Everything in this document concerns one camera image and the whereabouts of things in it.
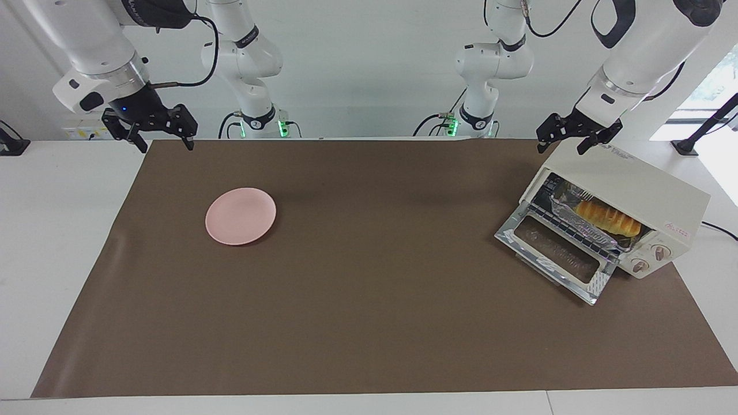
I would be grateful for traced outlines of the glass oven door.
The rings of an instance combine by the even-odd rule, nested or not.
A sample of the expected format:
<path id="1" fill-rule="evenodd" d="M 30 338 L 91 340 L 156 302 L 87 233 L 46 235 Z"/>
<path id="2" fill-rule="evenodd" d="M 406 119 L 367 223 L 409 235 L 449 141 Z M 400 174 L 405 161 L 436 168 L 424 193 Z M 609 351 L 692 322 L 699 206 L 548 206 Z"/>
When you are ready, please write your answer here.
<path id="1" fill-rule="evenodd" d="M 597 302 L 620 262 L 619 257 L 606 259 L 565 235 L 529 202 L 519 205 L 495 238 L 549 281 L 590 305 Z"/>

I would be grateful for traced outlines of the white wall socket box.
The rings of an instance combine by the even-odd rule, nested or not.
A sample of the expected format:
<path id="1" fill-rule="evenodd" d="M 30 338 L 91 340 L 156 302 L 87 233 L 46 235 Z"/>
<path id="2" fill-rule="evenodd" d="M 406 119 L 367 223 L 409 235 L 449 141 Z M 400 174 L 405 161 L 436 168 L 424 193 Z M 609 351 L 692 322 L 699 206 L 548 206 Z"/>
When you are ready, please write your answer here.
<path id="1" fill-rule="evenodd" d="M 67 115 L 61 121 L 61 129 L 70 140 L 114 140 L 102 121 L 102 115 L 101 111 L 87 115 Z"/>

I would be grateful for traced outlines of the aluminium foil tray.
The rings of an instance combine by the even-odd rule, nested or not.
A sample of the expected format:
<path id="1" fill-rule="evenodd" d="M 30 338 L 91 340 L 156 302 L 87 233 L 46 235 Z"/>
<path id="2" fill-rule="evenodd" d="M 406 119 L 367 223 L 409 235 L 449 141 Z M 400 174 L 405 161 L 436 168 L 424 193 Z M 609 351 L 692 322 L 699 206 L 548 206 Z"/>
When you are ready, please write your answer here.
<path id="1" fill-rule="evenodd" d="M 551 196 L 553 214 L 561 218 L 561 220 L 567 224 L 570 224 L 570 226 L 572 226 L 577 233 L 584 236 L 585 239 L 595 242 L 598 246 L 607 250 L 629 252 L 635 247 L 640 239 L 651 231 L 648 226 L 642 223 L 642 231 L 638 236 L 632 238 L 602 231 L 602 229 L 596 228 L 593 224 L 588 223 L 583 220 L 582 217 L 577 215 L 575 207 L 577 207 L 577 205 L 582 201 L 596 201 L 606 206 L 611 206 L 600 199 L 597 199 L 591 193 L 584 191 L 580 187 L 577 187 L 570 182 L 563 181 L 559 186 L 557 186 L 553 196 Z"/>

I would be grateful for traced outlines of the cream toaster oven body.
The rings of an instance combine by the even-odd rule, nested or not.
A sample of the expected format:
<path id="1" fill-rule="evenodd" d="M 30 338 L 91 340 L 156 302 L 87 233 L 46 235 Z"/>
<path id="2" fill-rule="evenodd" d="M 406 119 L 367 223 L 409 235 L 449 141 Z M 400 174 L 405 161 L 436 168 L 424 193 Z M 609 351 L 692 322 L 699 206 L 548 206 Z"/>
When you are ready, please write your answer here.
<path id="1" fill-rule="evenodd" d="M 648 261 L 648 273 L 634 276 L 640 279 L 690 250 L 711 199 L 709 194 L 692 184 L 616 145 L 596 145 L 584 155 L 578 155 L 577 142 L 567 140 L 545 160 L 520 197 L 521 203 L 533 201 L 549 173 L 582 187 L 653 230 L 636 244 L 632 252 L 619 257 L 620 268 L 631 276 L 634 276 L 630 270 L 633 258 Z M 651 251 L 654 244 L 669 247 L 671 258 L 656 262 Z"/>

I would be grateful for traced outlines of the pink round plate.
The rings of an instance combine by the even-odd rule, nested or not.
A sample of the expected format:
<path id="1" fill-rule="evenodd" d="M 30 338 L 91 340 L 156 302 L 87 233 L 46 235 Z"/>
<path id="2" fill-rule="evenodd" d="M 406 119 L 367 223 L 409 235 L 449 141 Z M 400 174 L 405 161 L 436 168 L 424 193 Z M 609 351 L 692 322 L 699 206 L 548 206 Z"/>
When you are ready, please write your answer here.
<path id="1" fill-rule="evenodd" d="M 277 217 L 274 199 L 255 187 L 240 187 L 216 198 L 205 214 L 206 233 L 227 246 L 242 246 L 265 236 Z"/>

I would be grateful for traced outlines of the brown table mat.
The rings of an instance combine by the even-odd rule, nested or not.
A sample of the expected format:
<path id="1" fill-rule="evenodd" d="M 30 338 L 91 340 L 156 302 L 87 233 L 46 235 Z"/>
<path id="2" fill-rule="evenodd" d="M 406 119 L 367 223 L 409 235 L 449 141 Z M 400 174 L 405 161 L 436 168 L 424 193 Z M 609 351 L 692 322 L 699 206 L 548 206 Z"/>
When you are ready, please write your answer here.
<path id="1" fill-rule="evenodd" d="M 494 233 L 529 140 L 153 142 L 34 398 L 734 386 L 674 266 L 587 305 Z M 277 206 L 227 246 L 205 214 Z"/>

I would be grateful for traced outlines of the golden ridged bread loaf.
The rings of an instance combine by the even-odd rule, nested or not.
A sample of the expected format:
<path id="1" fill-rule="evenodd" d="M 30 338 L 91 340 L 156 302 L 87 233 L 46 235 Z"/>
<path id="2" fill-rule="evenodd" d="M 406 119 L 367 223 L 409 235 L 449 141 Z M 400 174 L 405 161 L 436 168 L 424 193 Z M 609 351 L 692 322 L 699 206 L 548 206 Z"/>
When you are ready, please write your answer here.
<path id="1" fill-rule="evenodd" d="M 596 228 L 627 238 L 638 236 L 642 224 L 622 211 L 596 201 L 582 201 L 575 207 L 577 215 Z"/>

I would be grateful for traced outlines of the black clamp mount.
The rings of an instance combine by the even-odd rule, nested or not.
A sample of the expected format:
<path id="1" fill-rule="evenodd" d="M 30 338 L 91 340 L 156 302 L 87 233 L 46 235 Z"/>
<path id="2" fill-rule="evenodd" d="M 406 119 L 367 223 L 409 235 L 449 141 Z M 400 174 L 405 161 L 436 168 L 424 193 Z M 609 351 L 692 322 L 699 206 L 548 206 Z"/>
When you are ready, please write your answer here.
<path id="1" fill-rule="evenodd" d="M 18 157 L 30 145 L 10 124 L 0 119 L 0 157 Z"/>

